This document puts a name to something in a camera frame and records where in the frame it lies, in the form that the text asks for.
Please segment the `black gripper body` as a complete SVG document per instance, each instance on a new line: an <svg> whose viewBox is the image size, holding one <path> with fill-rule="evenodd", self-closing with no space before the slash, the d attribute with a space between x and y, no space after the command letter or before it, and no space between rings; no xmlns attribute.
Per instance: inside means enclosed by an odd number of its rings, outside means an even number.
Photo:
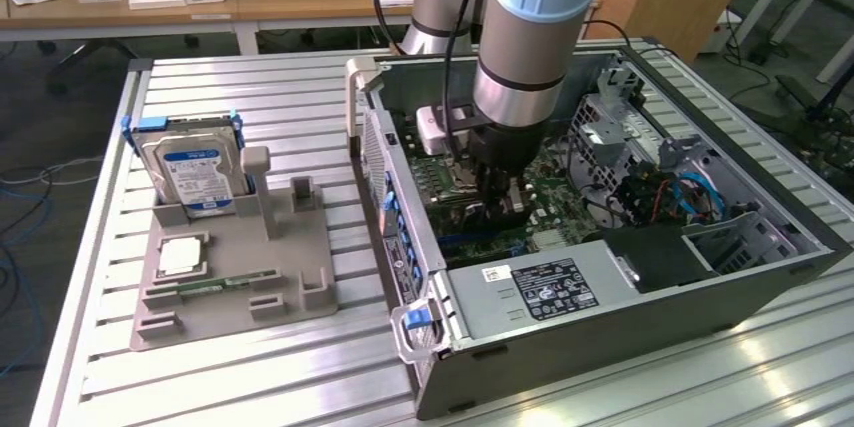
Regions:
<svg viewBox="0 0 854 427"><path fill-rule="evenodd" d="M539 153L544 132L544 123L521 128L487 124L469 131L469 168L484 199L507 195L511 180L521 176Z"/></svg>

